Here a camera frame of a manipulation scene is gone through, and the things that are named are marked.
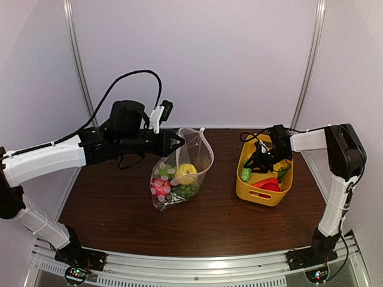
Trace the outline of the green toy cucumber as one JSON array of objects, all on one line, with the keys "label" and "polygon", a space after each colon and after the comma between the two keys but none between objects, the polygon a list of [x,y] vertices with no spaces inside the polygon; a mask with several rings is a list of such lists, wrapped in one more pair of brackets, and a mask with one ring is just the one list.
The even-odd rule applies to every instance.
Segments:
[{"label": "green toy cucumber", "polygon": [[243,168],[241,173],[241,180],[243,182],[248,182],[252,177],[252,169],[250,168]]}]

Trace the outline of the orange toy carrot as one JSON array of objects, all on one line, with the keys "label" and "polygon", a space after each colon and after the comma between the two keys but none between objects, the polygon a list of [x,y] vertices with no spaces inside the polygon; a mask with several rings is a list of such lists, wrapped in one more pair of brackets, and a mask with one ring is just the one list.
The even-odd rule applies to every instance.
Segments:
[{"label": "orange toy carrot", "polygon": [[279,187],[279,182],[277,178],[267,178],[262,181],[258,181],[255,184],[252,184],[253,187],[260,188],[260,189],[266,189],[268,186],[273,185]]}]

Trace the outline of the red toy pepper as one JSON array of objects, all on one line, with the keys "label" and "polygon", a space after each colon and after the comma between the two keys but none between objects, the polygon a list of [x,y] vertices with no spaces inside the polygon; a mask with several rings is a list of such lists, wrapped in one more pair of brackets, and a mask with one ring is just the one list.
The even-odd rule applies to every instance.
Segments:
[{"label": "red toy pepper", "polygon": [[[267,183],[267,184],[264,184],[262,187],[261,187],[262,190],[266,190],[266,191],[271,191],[271,192],[275,192],[275,193],[279,193],[281,190],[278,186],[278,184],[274,184],[274,183]],[[270,196],[269,194],[265,194],[265,193],[260,193],[259,194],[260,197],[262,198],[265,198],[265,199],[269,199],[271,198],[272,196]]]}]

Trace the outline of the green toy apple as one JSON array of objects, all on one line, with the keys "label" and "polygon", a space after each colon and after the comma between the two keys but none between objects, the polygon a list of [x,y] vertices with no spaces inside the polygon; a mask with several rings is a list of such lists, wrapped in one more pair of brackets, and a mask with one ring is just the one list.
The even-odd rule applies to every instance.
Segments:
[{"label": "green toy apple", "polygon": [[168,180],[171,180],[175,176],[175,167],[170,164],[163,164],[158,167],[158,176],[160,178],[167,176]]}]

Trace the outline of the yellow toy lemon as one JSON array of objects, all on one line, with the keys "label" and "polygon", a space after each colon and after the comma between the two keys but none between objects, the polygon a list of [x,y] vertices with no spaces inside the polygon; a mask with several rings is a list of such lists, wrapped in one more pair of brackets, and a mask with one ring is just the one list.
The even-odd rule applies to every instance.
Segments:
[{"label": "yellow toy lemon", "polygon": [[190,185],[197,179],[197,169],[190,163],[181,164],[177,168],[175,179],[181,185]]}]

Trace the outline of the clear zip top bag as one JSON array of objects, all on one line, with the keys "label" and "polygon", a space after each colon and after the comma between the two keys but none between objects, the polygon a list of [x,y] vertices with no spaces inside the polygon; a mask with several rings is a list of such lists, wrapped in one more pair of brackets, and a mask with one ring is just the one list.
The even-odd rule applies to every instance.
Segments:
[{"label": "clear zip top bag", "polygon": [[156,163],[150,178],[153,206],[160,211],[196,196],[214,163],[204,127],[178,129],[168,147],[171,151]]}]

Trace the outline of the green toy grapes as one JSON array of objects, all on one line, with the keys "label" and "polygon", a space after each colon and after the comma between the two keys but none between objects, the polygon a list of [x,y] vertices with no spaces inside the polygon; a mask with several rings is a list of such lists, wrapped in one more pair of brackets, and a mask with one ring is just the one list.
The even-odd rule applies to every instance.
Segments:
[{"label": "green toy grapes", "polygon": [[188,200],[194,197],[199,190],[198,184],[190,184],[190,185],[177,185],[173,187],[172,192],[185,200]]}]

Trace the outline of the red toy apple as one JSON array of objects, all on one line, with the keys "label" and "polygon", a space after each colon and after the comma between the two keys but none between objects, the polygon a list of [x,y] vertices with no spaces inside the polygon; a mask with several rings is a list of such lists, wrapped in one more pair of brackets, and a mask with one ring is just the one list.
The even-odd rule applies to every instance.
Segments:
[{"label": "red toy apple", "polygon": [[171,184],[169,181],[164,181],[161,178],[157,178],[150,183],[150,191],[156,198],[167,197],[171,192]]}]

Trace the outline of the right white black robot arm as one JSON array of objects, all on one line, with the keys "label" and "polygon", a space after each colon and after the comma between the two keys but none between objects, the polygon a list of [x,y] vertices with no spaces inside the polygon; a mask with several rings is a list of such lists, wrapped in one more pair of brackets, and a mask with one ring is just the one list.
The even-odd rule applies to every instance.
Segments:
[{"label": "right white black robot arm", "polygon": [[246,136],[241,141],[244,145],[254,144],[254,152],[240,159],[238,170],[243,183],[248,182],[254,173],[276,172],[275,165],[280,162],[287,163],[282,172],[291,172],[294,152],[327,151],[332,186],[323,217],[314,231],[310,247],[289,251],[286,256],[290,263],[298,267],[335,259],[336,243],[343,238],[342,223],[367,161],[366,152],[353,126],[329,125],[301,132],[279,124],[257,134],[247,133]]}]

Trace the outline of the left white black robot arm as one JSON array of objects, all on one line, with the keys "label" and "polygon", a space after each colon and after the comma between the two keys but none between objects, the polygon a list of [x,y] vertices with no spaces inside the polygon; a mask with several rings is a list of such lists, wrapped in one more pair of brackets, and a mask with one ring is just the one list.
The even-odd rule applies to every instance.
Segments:
[{"label": "left white black robot arm", "polygon": [[63,141],[25,150],[1,148],[1,218],[18,221],[48,241],[67,264],[81,265],[87,255],[75,231],[39,210],[24,193],[22,183],[64,169],[123,161],[130,154],[168,156],[185,143],[176,133],[160,128],[172,108],[173,104],[164,100],[147,115],[139,102],[116,101],[109,119],[100,127],[86,126]]}]

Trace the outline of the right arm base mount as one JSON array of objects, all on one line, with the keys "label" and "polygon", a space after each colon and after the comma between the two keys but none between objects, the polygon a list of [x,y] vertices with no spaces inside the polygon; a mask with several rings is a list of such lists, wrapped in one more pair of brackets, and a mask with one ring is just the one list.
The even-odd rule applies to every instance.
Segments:
[{"label": "right arm base mount", "polygon": [[340,232],[326,237],[316,228],[309,247],[290,249],[285,254],[290,270],[308,268],[337,259],[338,254],[335,247],[340,237]]}]

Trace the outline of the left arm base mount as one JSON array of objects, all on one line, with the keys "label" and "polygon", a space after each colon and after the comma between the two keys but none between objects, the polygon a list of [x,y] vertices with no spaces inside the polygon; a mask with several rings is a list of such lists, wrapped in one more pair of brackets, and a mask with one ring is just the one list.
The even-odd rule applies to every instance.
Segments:
[{"label": "left arm base mount", "polygon": [[56,253],[55,260],[74,268],[103,271],[106,253],[83,248],[74,229],[68,225],[65,227],[69,233],[69,244],[62,249],[53,248]]}]

